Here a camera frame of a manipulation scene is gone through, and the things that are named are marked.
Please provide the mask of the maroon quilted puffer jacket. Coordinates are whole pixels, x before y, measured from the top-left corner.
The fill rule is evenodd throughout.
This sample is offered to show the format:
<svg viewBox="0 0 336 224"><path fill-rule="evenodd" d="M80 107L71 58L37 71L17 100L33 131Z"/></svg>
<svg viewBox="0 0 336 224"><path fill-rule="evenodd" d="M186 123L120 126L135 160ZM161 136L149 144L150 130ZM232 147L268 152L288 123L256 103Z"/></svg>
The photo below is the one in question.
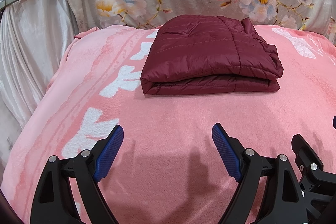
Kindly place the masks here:
<svg viewBox="0 0 336 224"><path fill-rule="evenodd" d="M272 93L284 68L250 19L177 16L157 32L141 73L146 95Z"/></svg>

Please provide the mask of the pink fleece blanket white bows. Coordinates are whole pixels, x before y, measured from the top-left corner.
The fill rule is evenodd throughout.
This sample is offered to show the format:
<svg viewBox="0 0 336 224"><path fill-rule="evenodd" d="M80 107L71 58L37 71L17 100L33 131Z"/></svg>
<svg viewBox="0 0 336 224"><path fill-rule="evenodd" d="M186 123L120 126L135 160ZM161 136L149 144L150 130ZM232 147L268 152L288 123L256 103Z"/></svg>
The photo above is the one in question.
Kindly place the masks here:
<svg viewBox="0 0 336 224"><path fill-rule="evenodd" d="M50 156L75 157L115 125L123 144L99 187L120 223L217 223L235 191L213 143L221 123L262 156L293 161L293 135L335 172L335 46L325 37L256 26L277 47L275 93L146 96L140 75L156 31L111 26L76 35L18 137L1 189L24 221Z"/></svg>

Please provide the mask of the silver satin curtain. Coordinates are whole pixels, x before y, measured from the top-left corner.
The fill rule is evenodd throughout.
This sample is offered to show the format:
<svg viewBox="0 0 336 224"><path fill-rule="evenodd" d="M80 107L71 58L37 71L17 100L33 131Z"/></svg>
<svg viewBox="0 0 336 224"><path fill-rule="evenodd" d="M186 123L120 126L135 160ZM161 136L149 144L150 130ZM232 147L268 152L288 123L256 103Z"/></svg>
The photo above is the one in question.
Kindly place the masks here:
<svg viewBox="0 0 336 224"><path fill-rule="evenodd" d="M67 0L18 0L1 11L1 170L77 30Z"/></svg>

